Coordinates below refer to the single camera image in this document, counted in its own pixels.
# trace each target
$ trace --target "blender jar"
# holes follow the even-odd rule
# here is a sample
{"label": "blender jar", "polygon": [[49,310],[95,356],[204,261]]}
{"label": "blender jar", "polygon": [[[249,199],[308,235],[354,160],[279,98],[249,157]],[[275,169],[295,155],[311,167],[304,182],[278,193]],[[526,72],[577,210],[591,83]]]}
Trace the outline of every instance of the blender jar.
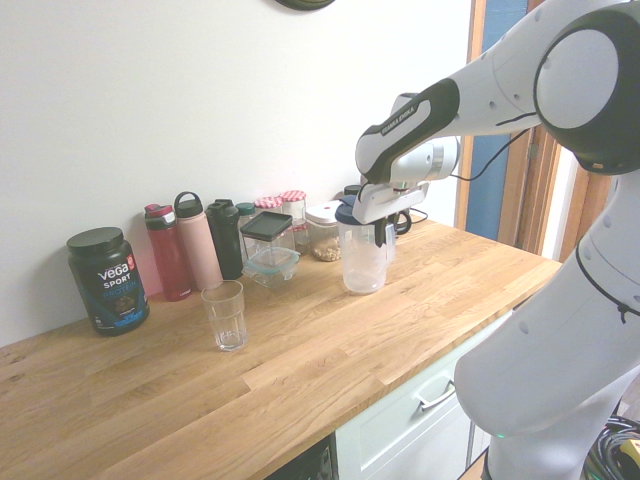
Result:
{"label": "blender jar", "polygon": [[[345,197],[347,201],[355,197]],[[346,287],[355,293],[369,294],[380,290],[387,278],[387,267],[395,254],[395,233],[393,224],[382,227],[384,243],[376,244],[376,224],[362,225],[353,217],[353,204],[344,202],[336,210],[340,251],[342,254],[342,275]]]}

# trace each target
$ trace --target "white lid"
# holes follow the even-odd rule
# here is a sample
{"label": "white lid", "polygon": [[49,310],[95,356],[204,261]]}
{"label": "white lid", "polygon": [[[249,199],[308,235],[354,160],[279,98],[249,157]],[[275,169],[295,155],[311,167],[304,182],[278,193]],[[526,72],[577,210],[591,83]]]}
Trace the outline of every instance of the white lid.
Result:
{"label": "white lid", "polygon": [[331,202],[307,208],[307,220],[311,220],[319,225],[337,224],[336,210],[340,205],[342,205],[340,200],[332,200]]}

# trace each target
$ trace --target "jar with red checkered lid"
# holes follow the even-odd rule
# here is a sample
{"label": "jar with red checkered lid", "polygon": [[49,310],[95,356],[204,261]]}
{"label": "jar with red checkered lid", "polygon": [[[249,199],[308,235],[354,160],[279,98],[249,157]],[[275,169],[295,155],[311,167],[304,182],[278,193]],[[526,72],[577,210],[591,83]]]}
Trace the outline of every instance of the jar with red checkered lid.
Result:
{"label": "jar with red checkered lid", "polygon": [[280,195],[282,212],[293,217],[293,238],[296,251],[300,254],[309,252],[309,226],[307,225],[306,209],[307,194],[302,190],[289,190]]}
{"label": "jar with red checkered lid", "polygon": [[260,212],[283,213],[282,203],[282,198],[280,197],[260,197],[253,202],[256,206],[256,215]]}

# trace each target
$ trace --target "black water bottle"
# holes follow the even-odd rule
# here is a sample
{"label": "black water bottle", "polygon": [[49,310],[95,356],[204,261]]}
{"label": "black water bottle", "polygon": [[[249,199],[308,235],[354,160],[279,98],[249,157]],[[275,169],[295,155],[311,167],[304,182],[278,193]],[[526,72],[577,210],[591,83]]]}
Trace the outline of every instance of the black water bottle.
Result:
{"label": "black water bottle", "polygon": [[240,211],[230,200],[216,200],[206,210],[209,229],[216,246],[222,278],[235,280],[242,276],[242,249],[238,234]]}

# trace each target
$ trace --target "cabinet drawer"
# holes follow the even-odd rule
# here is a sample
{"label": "cabinet drawer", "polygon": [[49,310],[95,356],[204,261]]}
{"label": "cabinet drawer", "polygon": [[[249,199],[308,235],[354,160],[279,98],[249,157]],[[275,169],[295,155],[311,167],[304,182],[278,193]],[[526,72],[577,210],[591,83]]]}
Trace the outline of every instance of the cabinet drawer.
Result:
{"label": "cabinet drawer", "polygon": [[[453,383],[456,362],[489,336],[509,315],[496,320],[336,430],[340,479],[362,480],[371,477],[454,408],[460,408]],[[468,441],[468,429],[466,433],[466,437],[459,439],[464,448]]]}

